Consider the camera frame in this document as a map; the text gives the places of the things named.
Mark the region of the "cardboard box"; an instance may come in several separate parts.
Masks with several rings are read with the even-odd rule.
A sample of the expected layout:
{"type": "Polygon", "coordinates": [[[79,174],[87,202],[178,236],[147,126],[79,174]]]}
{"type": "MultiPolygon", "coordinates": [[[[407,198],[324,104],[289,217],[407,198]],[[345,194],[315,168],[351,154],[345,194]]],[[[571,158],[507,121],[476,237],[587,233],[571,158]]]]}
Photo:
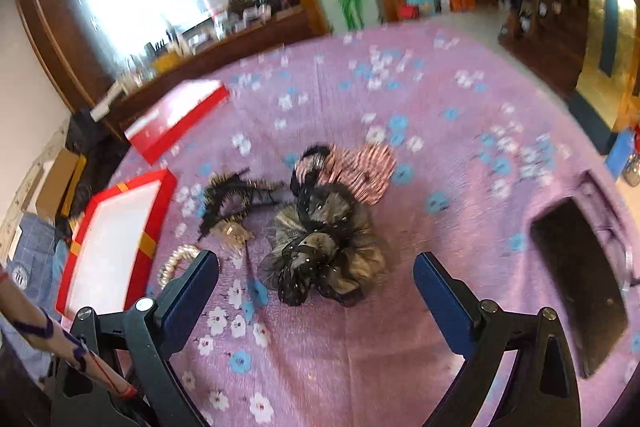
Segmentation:
{"type": "Polygon", "coordinates": [[[66,148],[62,148],[54,158],[35,200],[36,213],[40,220],[49,222],[55,220],[79,161],[80,156],[66,148]]]}

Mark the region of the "purple floral bedspread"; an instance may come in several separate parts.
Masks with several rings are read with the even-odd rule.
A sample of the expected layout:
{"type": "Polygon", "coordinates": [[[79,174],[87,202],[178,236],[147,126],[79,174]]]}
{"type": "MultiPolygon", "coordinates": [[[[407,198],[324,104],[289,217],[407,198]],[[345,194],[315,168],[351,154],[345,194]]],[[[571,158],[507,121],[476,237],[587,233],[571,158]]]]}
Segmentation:
{"type": "Polygon", "coordinates": [[[287,180],[318,143],[388,145],[397,166],[372,208],[387,270],[361,303],[280,303],[255,270],[268,212],[246,220],[246,254],[221,276],[171,360],[213,426],[419,426],[461,365],[413,283],[431,251],[477,297],[534,313],[561,300],[528,235],[578,196],[614,265],[639,231],[603,159],[539,84],[459,31],[406,23],[311,40],[215,72],[231,98],[163,153],[177,188],[155,261],[198,239],[205,184],[246,170],[287,180]]]}

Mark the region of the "red floral box lid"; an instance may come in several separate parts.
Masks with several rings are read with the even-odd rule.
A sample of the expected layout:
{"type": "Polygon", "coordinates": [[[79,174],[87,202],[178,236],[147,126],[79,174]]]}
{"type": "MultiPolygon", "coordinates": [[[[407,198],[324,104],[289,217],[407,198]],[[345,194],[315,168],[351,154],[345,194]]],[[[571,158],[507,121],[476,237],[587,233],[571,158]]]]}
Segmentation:
{"type": "Polygon", "coordinates": [[[125,131],[125,136],[140,156],[153,166],[194,124],[229,96],[230,91],[219,80],[183,81],[138,118],[125,131]]]}

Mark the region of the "dark wooden headboard shelf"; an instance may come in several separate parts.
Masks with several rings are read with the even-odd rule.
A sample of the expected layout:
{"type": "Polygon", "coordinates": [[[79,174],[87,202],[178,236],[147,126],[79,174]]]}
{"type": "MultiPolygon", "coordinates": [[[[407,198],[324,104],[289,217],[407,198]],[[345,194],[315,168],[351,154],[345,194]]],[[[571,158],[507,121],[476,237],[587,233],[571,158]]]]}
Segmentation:
{"type": "Polygon", "coordinates": [[[289,46],[313,36],[308,15],[301,5],[280,12],[263,25],[214,43],[168,72],[156,76],[125,98],[120,98],[111,105],[110,113],[104,117],[105,124],[110,126],[114,134],[123,135],[130,124],[184,80],[208,77],[243,58],[269,52],[279,46],[289,46]]]}

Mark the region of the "red open gift box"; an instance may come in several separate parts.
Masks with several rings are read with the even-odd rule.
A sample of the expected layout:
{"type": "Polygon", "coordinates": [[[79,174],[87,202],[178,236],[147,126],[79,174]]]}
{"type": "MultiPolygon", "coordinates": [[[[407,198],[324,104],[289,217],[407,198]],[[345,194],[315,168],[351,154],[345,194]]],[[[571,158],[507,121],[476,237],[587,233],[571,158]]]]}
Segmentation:
{"type": "Polygon", "coordinates": [[[119,182],[90,200],[70,245],[55,310],[66,319],[90,307],[128,310],[144,296],[177,185],[167,169],[119,182]]]}

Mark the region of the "brown organza dotted scrunchie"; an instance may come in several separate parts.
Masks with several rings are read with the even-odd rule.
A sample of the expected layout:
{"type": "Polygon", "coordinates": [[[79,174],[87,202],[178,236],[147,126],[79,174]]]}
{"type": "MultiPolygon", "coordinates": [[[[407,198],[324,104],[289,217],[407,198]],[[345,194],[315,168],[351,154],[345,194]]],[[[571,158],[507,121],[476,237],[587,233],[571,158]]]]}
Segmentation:
{"type": "Polygon", "coordinates": [[[303,188],[274,215],[268,241],[257,276],[289,307],[301,306],[313,291],[356,306],[386,269],[369,211],[341,184],[303,188]]]}

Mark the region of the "red plaid scrunchie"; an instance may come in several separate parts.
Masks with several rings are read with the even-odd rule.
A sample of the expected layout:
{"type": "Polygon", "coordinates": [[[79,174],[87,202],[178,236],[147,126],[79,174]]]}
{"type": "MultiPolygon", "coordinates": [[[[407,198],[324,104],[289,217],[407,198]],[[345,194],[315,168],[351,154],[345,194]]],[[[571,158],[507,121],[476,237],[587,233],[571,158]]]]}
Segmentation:
{"type": "Polygon", "coordinates": [[[367,143],[357,150],[332,145],[320,170],[320,184],[340,184],[357,202],[373,206],[388,187],[397,159],[387,144],[367,143]]]}

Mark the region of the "gold hair comb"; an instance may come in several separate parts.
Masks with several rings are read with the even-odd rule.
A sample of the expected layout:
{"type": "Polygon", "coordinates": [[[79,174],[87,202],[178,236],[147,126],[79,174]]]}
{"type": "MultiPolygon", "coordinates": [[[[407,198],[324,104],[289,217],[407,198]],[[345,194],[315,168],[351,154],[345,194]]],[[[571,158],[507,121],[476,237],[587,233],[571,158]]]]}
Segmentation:
{"type": "Polygon", "coordinates": [[[254,237],[241,222],[221,220],[212,228],[213,236],[228,248],[243,249],[254,237]]]}

